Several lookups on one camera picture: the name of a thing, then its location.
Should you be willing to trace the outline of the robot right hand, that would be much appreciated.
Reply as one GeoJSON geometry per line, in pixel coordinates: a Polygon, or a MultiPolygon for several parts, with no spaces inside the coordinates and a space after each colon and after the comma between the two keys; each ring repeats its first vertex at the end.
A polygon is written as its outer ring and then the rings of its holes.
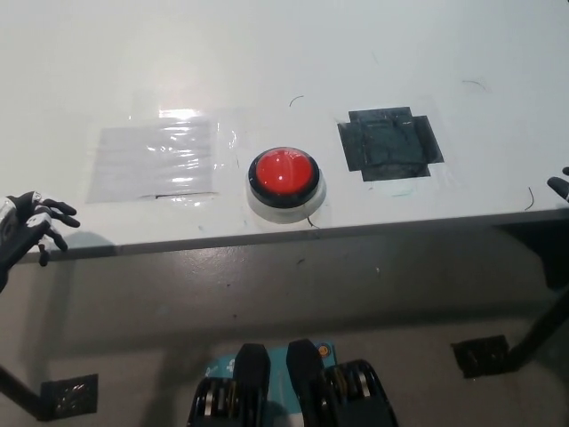
{"type": "Polygon", "coordinates": [[[547,185],[564,201],[569,201],[569,182],[560,177],[550,177],[547,180],[547,185]]]}

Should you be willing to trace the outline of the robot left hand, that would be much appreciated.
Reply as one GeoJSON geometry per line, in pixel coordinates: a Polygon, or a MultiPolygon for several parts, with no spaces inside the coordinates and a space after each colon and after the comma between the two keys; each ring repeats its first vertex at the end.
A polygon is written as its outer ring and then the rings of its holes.
{"type": "Polygon", "coordinates": [[[76,214],[71,205],[36,191],[1,199],[1,291],[8,283],[12,267],[35,246],[42,267],[50,261],[52,245],[67,252],[68,244],[53,221],[77,229],[80,222],[76,214]]]}

